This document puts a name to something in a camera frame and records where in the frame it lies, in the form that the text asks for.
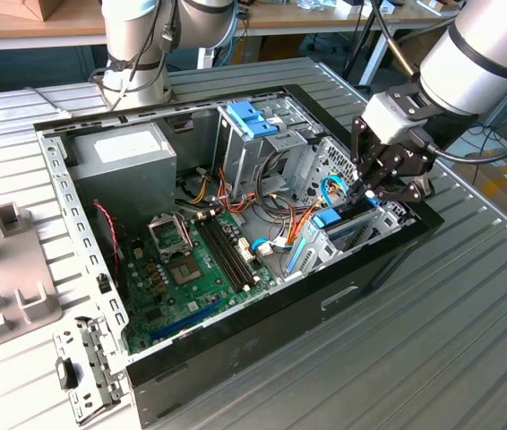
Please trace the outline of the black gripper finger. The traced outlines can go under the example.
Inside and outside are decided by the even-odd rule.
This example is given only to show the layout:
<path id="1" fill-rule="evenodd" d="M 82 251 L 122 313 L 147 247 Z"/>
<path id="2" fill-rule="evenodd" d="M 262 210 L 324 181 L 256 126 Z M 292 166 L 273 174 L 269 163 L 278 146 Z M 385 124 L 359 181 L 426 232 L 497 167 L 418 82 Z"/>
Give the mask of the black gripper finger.
<path id="1" fill-rule="evenodd" d="M 360 201 L 367 191 L 373 191 L 381 182 L 382 167 L 378 157 L 382 145 L 365 120 L 358 116 L 351 128 L 350 157 L 355 166 L 354 181 L 349 187 L 348 201 Z"/>
<path id="2" fill-rule="evenodd" d="M 368 189 L 366 197 L 384 202 L 422 202 L 434 195 L 434 185 L 427 174 L 405 178 L 387 177 L 378 186 Z"/>

